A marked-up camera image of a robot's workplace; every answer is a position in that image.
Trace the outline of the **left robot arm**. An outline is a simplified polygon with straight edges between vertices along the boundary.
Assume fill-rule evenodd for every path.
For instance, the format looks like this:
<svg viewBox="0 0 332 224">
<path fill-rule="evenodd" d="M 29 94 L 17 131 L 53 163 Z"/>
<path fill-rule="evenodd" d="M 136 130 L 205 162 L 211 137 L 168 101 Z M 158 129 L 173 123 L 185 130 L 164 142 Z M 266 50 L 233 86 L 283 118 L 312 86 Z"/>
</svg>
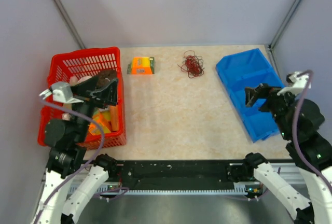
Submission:
<svg viewBox="0 0 332 224">
<path fill-rule="evenodd" d="M 92 119 L 95 109 L 118 103 L 119 79 L 99 86 L 99 78 L 96 75 L 74 86 L 59 81 L 39 95 L 44 105 L 69 113 L 71 119 L 51 119 L 45 126 L 44 143 L 50 153 L 32 223 L 77 223 L 97 189 L 117 176 L 115 159 L 96 152 L 83 162 L 87 150 L 80 146 L 90 124 L 103 130 Z"/>
</svg>

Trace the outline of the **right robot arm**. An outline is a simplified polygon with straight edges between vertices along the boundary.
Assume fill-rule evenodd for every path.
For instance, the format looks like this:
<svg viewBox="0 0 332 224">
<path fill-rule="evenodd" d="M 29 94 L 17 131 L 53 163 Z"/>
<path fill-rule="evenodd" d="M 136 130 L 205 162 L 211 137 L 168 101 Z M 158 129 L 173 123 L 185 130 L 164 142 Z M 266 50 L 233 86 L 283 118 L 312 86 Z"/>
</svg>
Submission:
<svg viewBox="0 0 332 224">
<path fill-rule="evenodd" d="M 331 143 L 318 133 L 325 121 L 319 107 L 290 88 L 261 83 L 245 88 L 245 105 L 270 113 L 286 150 L 302 175 L 309 197 L 301 195 L 284 180 L 259 153 L 244 159 L 242 174 L 248 180 L 260 181 L 286 208 L 294 223 L 331 223 Z"/>
</svg>

